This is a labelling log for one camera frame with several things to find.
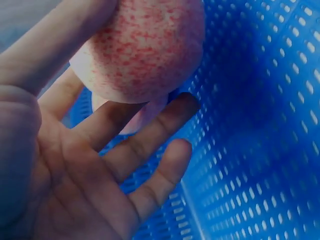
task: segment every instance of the palm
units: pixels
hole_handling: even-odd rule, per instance
[[[79,135],[50,114],[42,112],[42,118],[36,168],[41,172],[34,181],[37,190],[49,188],[36,192],[41,203],[34,237],[128,239],[139,217],[111,170]]]

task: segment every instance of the blue plastic surface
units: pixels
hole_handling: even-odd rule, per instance
[[[179,90],[202,105],[176,135],[192,142],[193,158],[134,239],[320,240],[320,2],[204,7],[203,61]],[[91,113],[85,89],[71,120]],[[125,192],[152,174],[164,148],[127,179]]]

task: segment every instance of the blue plastic basket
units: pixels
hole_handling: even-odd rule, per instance
[[[177,134],[192,142],[193,158],[134,239],[319,240],[320,2],[204,7],[203,61],[179,89],[202,104]],[[73,107],[73,125],[92,113],[90,94]],[[125,192],[152,174],[164,148],[125,181]]]

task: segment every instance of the red speckled fruit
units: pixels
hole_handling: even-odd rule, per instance
[[[119,0],[113,18],[70,66],[105,99],[148,102],[191,76],[202,58],[204,35],[202,0]]]
[[[92,111],[96,111],[108,100],[92,93],[91,104]],[[154,119],[167,105],[168,95],[158,97],[148,104],[146,104],[141,110],[134,115],[134,117],[127,123],[127,125],[119,133],[120,135],[134,134],[142,127],[147,125],[152,119]]]

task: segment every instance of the perforated hole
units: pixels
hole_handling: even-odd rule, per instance
[[[314,70],[314,76],[317,79],[317,81],[320,83],[320,72],[317,69]]]
[[[302,95],[302,93],[300,91],[298,91],[298,97],[299,97],[301,103],[304,104],[305,103],[305,98],[304,98],[304,96]]]
[[[313,36],[315,37],[315,39],[316,39],[318,42],[320,42],[320,33],[319,33],[319,32],[315,31],[314,34],[313,34]]]
[[[299,17],[298,22],[301,24],[301,26],[305,26],[306,25],[306,20],[303,17]]]
[[[297,66],[297,64],[293,63],[293,64],[292,64],[292,68],[293,68],[293,71],[294,71],[296,74],[299,74],[299,67]]]
[[[289,37],[287,37],[287,39],[286,39],[286,44],[288,45],[289,48],[292,47],[292,41]]]
[[[310,110],[310,115],[311,115],[311,118],[312,118],[314,124],[317,125],[318,124],[318,118],[317,118],[316,114],[314,113],[314,111]]]
[[[310,50],[311,53],[314,53],[316,51],[316,47],[311,42],[307,42],[306,46]]]
[[[318,148],[317,144],[314,141],[312,141],[312,146],[313,146],[313,150],[314,150],[315,154],[317,156],[319,156],[319,148]]]
[[[267,230],[267,224],[266,224],[265,220],[262,221],[261,225],[262,225],[263,230]]]
[[[288,84],[291,83],[291,78],[289,77],[288,74],[285,75],[285,80],[288,82]]]
[[[304,64],[307,63],[308,61],[307,56],[303,52],[300,52],[299,57]]]
[[[310,8],[308,8],[308,7],[305,7],[304,8],[304,12],[308,15],[308,16],[312,16],[312,10],[310,9]]]
[[[296,37],[298,37],[298,36],[299,36],[299,30],[298,30],[298,28],[294,27],[294,28],[292,29],[292,33],[293,33],[293,35],[295,35]]]

